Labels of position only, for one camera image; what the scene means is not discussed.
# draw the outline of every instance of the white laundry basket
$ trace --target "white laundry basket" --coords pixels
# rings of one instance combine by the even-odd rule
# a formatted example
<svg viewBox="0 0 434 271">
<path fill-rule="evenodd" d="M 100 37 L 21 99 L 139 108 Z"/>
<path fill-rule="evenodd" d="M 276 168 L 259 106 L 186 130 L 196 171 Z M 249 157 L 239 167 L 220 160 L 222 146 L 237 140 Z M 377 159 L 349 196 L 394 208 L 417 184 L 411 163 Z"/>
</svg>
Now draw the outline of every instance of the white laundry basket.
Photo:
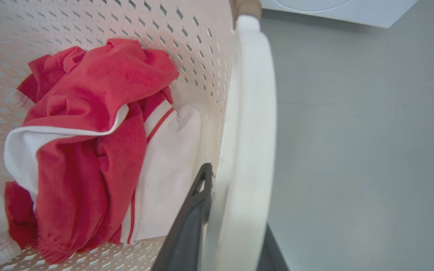
<svg viewBox="0 0 434 271">
<path fill-rule="evenodd" d="M 255 8 L 232 5 L 236 14 Z M 255 270 L 274 169 L 274 69 L 258 20 L 242 15 L 234 29 L 227 0 L 0 0 L 0 181 L 12 180 L 5 137 L 30 106 L 16 90 L 31 73 L 27 63 L 112 37 L 167 51 L 180 72 L 170 85 L 176 107 L 190 103 L 202 117 L 195 172 L 211 162 L 215 173 L 202 270 Z M 150 270 L 163 241 L 105 244 L 59 265 L 26 249 L 0 270 Z"/>
</svg>

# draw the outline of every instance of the white appliance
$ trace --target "white appliance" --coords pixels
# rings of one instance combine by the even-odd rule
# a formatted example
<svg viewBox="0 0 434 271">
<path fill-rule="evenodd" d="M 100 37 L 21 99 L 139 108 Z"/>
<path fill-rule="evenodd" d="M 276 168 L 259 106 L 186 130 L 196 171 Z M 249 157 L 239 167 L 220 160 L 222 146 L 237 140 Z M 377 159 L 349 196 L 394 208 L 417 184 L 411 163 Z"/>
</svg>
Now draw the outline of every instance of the white appliance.
<svg viewBox="0 0 434 271">
<path fill-rule="evenodd" d="M 417 0 L 261 0 L 265 9 L 388 28 Z"/>
</svg>

